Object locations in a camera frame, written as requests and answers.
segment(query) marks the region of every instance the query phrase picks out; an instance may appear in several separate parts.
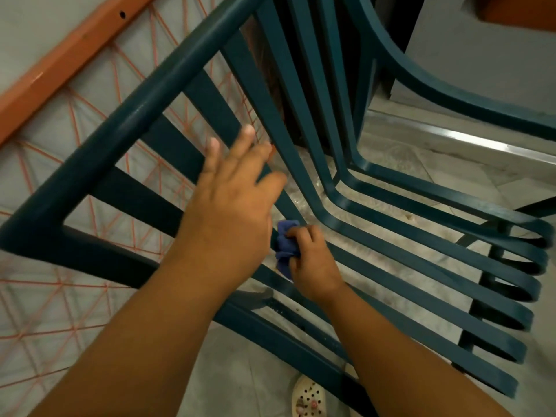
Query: forearm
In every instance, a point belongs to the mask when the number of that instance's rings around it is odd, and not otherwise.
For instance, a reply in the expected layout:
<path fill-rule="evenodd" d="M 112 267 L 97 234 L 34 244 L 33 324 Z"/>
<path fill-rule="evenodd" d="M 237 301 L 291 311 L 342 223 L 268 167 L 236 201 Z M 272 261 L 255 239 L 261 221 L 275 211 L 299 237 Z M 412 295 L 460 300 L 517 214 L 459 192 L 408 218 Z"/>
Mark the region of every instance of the forearm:
<path fill-rule="evenodd" d="M 402 334 L 347 285 L 320 306 L 381 416 L 509 416 L 463 374 Z"/>
<path fill-rule="evenodd" d="M 176 415 L 208 326 L 226 297 L 192 284 L 184 272 L 197 278 L 186 264 L 163 265 L 32 416 Z"/>

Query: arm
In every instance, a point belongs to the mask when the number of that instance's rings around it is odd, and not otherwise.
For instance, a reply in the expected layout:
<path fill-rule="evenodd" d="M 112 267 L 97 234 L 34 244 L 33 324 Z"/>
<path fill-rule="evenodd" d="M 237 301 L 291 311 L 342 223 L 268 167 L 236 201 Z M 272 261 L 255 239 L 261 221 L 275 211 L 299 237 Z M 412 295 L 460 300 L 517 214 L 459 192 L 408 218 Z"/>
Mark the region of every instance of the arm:
<path fill-rule="evenodd" d="M 344 283 L 318 227 L 297 227 L 301 258 L 290 268 L 297 288 L 330 319 L 360 382 L 384 417 L 511 417 L 433 352 L 401 333 Z"/>
<path fill-rule="evenodd" d="M 245 127 L 221 159 L 211 140 L 197 188 L 161 266 L 114 316 L 32 417 L 174 416 L 212 317 L 270 249 L 286 183 L 256 180 L 270 144 Z"/>

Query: tiled floor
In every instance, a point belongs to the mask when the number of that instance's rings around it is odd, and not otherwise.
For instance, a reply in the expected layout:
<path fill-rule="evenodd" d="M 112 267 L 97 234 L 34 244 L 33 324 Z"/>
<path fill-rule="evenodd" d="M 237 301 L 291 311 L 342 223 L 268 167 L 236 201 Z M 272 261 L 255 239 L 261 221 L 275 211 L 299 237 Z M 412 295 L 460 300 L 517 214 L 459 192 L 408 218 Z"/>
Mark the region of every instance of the tiled floor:
<path fill-rule="evenodd" d="M 522 178 L 519 175 L 503 172 L 492 167 L 479 165 L 466 160 L 461 160 L 444 154 L 424 151 L 422 149 L 403 145 L 385 138 L 364 133 L 360 152 L 368 160 L 380 165 L 384 165 L 402 172 L 420 177 L 427 181 L 457 189 L 469 195 L 477 196 L 481 199 L 494 202 L 509 208 L 517 208 L 524 204 L 536 202 L 551 196 L 556 196 L 556 186 L 546 183 L 533 181 L 529 178 Z M 309 156 L 300 150 L 303 161 L 313 178 L 315 187 L 326 208 L 335 216 L 354 224 L 365 231 L 373 233 L 383 239 L 396 243 L 397 245 L 416 253 L 417 255 L 429 259 L 433 262 L 448 267 L 470 279 L 476 280 L 479 272 L 469 266 L 463 265 L 454 259 L 449 259 L 438 252 L 434 252 L 424 246 L 418 245 L 408 239 L 400 237 L 390 231 L 381 228 L 378 224 L 371 224 L 355 217 L 345 211 L 340 210 L 323 194 L 323 189 L 316 172 L 310 163 Z M 279 158 L 275 161 L 275 167 L 282 168 Z M 330 161 L 330 168 L 334 171 L 334 165 Z M 357 175 L 358 178 L 372 181 L 371 178 Z M 392 188 L 388 184 L 372 181 L 381 187 L 393 189 L 408 195 L 407 192 Z M 431 231 L 443 238 L 455 241 L 461 234 L 440 227 L 435 223 L 415 217 L 405 211 L 394 208 L 367 196 L 355 193 L 340 183 L 339 191 L 352 200 L 357 200 L 375 210 L 393 216 L 397 219 Z M 295 183 L 290 181 L 287 187 L 290 197 L 298 205 L 309 222 L 316 222 L 310 209 L 302 199 Z M 442 204 L 436 204 L 430 200 L 424 200 L 428 204 L 442 209 L 445 212 L 453 213 L 464 218 L 471 216 L 465 212 L 449 208 Z M 392 260 L 371 251 L 368 248 L 357 245 L 333 231 L 324 228 L 327 238 L 360 257 L 364 257 L 369 262 L 379 266 L 400 278 L 411 282 L 423 290 L 450 302 L 451 304 L 467 310 L 470 300 L 438 284 L 417 272 L 414 272 Z M 488 246 L 483 243 L 475 243 L 471 247 L 473 250 L 486 254 Z M 268 266 L 273 266 L 272 257 L 269 256 L 265 262 Z M 352 284 L 373 294 L 381 301 L 391 305 L 402 313 L 410 316 L 414 320 L 422 323 L 440 333 L 441 335 L 456 341 L 461 330 L 454 325 L 438 318 L 420 306 L 407 301 L 406 299 L 394 294 L 393 292 L 373 283 L 359 274 L 341 266 L 344 278 Z M 256 289 L 257 284 L 250 282 L 247 289 Z M 323 329 L 331 331 L 331 328 L 318 319 L 313 318 L 303 309 L 302 315 L 315 321 Z M 260 314 L 267 319 L 279 324 L 283 329 L 292 333 L 299 339 L 310 343 L 310 340 L 303 337 L 303 333 L 294 329 L 287 322 L 281 321 L 277 315 L 268 310 L 261 310 Z M 483 387 L 493 397 L 500 401 L 516 417 L 518 416 L 554 416 L 556 415 L 556 403 L 553 399 L 553 392 L 556 389 L 556 372 L 552 364 L 543 355 L 541 348 L 537 345 L 531 334 L 517 333 L 529 347 L 528 357 L 524 365 L 516 365 L 505 360 L 492 357 L 484 351 L 477 354 L 493 362 L 507 372 L 510 372 L 520 381 L 517 398 L 508 399 L 503 395 L 493 392 L 489 388 Z M 336 362 L 341 364 L 341 360 L 336 357 Z M 253 343 L 232 333 L 228 329 L 219 327 L 209 331 L 203 344 L 201 353 L 197 360 L 197 365 L 191 377 L 190 385 L 187 389 L 184 403 L 180 409 L 180 416 L 260 416 L 260 417 L 279 417 L 289 415 L 290 411 L 290 392 L 299 373 L 289 365 L 281 362 Z M 347 415 L 348 410 L 343 404 L 339 404 L 335 398 L 329 402 L 329 413 L 333 416 Z"/>

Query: cleaning rag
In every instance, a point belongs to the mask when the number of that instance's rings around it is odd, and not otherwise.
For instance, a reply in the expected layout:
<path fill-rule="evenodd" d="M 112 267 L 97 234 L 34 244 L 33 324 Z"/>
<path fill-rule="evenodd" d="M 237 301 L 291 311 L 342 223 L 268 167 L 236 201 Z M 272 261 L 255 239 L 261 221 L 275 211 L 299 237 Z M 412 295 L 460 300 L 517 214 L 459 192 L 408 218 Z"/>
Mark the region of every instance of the cleaning rag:
<path fill-rule="evenodd" d="M 287 238 L 286 233 L 294 227 L 299 226 L 299 221 L 279 221 L 278 237 L 276 238 L 276 259 L 278 263 L 276 267 L 282 275 L 291 280 L 290 258 L 292 256 L 300 257 L 301 252 L 295 238 Z"/>

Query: chair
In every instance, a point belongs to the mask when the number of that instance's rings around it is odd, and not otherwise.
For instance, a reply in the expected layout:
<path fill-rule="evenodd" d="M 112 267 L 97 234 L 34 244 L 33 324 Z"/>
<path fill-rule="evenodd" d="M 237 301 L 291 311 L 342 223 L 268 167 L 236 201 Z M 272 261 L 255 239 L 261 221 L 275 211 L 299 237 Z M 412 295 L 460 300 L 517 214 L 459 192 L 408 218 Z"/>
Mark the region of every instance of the chair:
<path fill-rule="evenodd" d="M 64 220 L 87 195 L 91 195 L 169 236 L 176 235 L 182 211 L 121 171 L 115 163 L 135 141 L 141 139 L 191 182 L 197 181 L 203 154 L 162 114 L 180 92 L 191 100 L 227 146 L 233 143 L 240 123 L 203 69 L 205 63 L 220 51 L 305 201 L 322 224 L 468 296 L 473 302 L 469 312 L 465 312 L 329 243 L 337 262 L 462 328 L 460 341 L 452 343 L 353 287 L 356 293 L 401 331 L 451 361 L 458 370 L 513 396 L 517 381 L 474 355 L 473 347 L 478 346 L 506 360 L 523 362 L 525 344 L 485 321 L 518 330 L 531 328 L 533 314 L 520 302 L 538 299 L 540 283 L 534 276 L 545 270 L 547 255 L 543 249 L 552 245 L 552 227 L 524 213 L 370 163 L 358 153 L 357 139 L 363 125 L 362 111 L 368 104 L 378 65 L 388 68 L 401 83 L 421 96 L 472 118 L 547 139 L 554 134 L 556 120 L 464 92 L 428 75 L 393 45 L 370 0 L 341 0 L 362 41 L 358 92 L 352 108 L 347 93 L 336 2 L 338 0 L 317 0 L 315 14 L 311 12 L 308 0 L 288 0 L 291 25 L 295 27 L 310 90 L 316 99 L 316 114 L 310 110 L 307 89 L 302 86 L 273 0 L 224 0 L 0 228 L 0 248 L 119 284 L 141 287 L 157 269 L 158 263 L 69 228 L 64 225 Z M 275 72 L 328 199 L 357 217 L 479 269 L 482 276 L 478 284 L 348 224 L 325 209 L 240 32 L 240 26 L 251 15 L 257 19 L 268 42 Z M 320 40 L 315 24 L 323 29 Z M 337 169 L 334 177 L 319 141 L 316 120 L 321 120 L 330 143 Z M 349 169 L 494 221 L 495 225 L 480 226 L 432 208 L 362 181 Z M 266 166 L 262 174 L 269 171 Z M 466 246 L 351 201 L 337 190 L 338 181 L 358 193 L 482 240 L 491 245 L 490 253 L 483 256 Z M 305 223 L 286 192 L 282 192 L 275 206 L 287 219 Z M 512 237 L 509 232 L 513 226 L 533 231 L 539 237 Z M 273 245 L 276 236 L 273 231 Z M 527 261 L 503 258 L 504 251 Z M 253 279 L 327 320 L 316 304 L 304 298 L 291 282 L 267 266 L 261 265 Z M 376 415 L 365 390 L 354 378 L 275 324 L 253 313 L 263 307 L 276 311 L 337 356 L 349 361 L 335 339 L 277 301 L 270 291 L 262 294 L 236 292 L 224 303 L 215 321 L 292 365 L 360 414 Z"/>

